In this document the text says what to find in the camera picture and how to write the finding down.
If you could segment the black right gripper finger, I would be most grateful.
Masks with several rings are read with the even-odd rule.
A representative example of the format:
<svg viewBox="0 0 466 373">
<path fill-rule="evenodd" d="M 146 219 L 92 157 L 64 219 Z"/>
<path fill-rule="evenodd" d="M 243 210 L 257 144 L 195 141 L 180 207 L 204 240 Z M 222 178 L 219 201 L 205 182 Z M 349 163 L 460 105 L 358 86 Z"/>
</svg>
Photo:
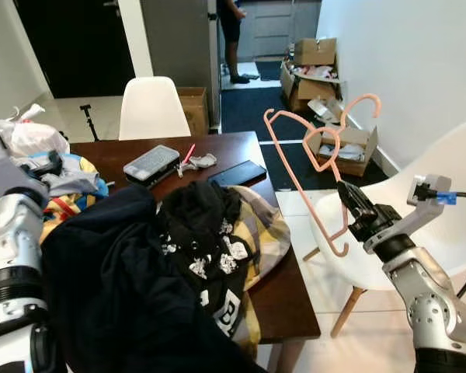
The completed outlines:
<svg viewBox="0 0 466 373">
<path fill-rule="evenodd" d="M 339 186 L 337 195 L 351 217 L 350 230 L 362 230 L 367 220 L 367 195 L 357 186 Z"/>
<path fill-rule="evenodd" d="M 354 221 L 373 221 L 377 218 L 374 203 L 350 182 L 340 181 L 340 201 Z"/>
</svg>

